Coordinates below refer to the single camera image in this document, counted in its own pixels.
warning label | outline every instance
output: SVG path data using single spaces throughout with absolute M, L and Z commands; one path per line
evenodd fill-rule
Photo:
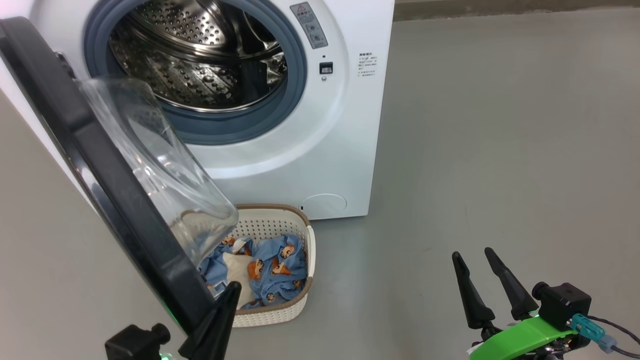
M 378 57 L 373 53 L 360 53 L 358 57 L 358 77 L 376 75 Z
M 296 18 L 298 18 L 298 22 L 307 34 L 307 38 L 311 43 L 312 49 L 329 46 L 329 43 L 326 41 L 326 37 L 324 37 L 324 31 L 320 26 L 320 22 L 318 22 L 318 19 L 309 3 L 295 4 L 289 8 Z

laundry basket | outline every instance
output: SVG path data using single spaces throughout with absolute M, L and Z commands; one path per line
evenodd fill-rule
M 280 305 L 236 311 L 234 327 L 271 325 L 288 322 L 302 312 L 307 303 L 316 268 L 316 237 L 307 217 L 298 209 L 286 205 L 247 204 L 238 207 L 240 218 L 230 236 L 238 239 L 250 236 L 256 241 L 295 234 L 305 244 L 307 281 L 302 292 L 293 300 Z

baseboard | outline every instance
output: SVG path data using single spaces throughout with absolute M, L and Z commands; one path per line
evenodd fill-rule
M 640 0 L 437 0 L 396 4 L 394 21 L 442 19 L 591 8 L 640 8 Z

gray sticker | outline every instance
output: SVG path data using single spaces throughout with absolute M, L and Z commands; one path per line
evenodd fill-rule
M 320 26 L 320 22 L 318 22 L 318 19 L 316 18 L 316 15 L 311 9 L 309 3 L 295 4 L 289 8 L 298 18 L 298 22 L 305 30 L 312 49 L 329 46 L 329 43 L 326 41 L 326 37 L 324 36 L 322 26 Z

clothes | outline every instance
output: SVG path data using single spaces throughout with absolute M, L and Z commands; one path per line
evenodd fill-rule
M 249 285 L 255 300 L 243 309 L 282 304 L 298 296 L 307 278 L 303 242 L 296 235 L 253 243 L 248 266 Z
M 290 301 L 307 278 L 303 242 L 291 234 L 261 241 L 225 238 L 198 269 L 216 297 L 231 281 L 240 282 L 239 309 Z
M 251 286 L 249 285 L 249 275 L 247 266 L 252 261 L 252 257 L 244 254 L 245 244 L 251 238 L 225 238 L 211 254 L 209 254 L 198 267 L 200 275 L 204 276 L 209 291 L 218 297 L 227 285 L 232 281 L 237 281 L 242 286 L 240 299 L 237 308 L 254 300 Z

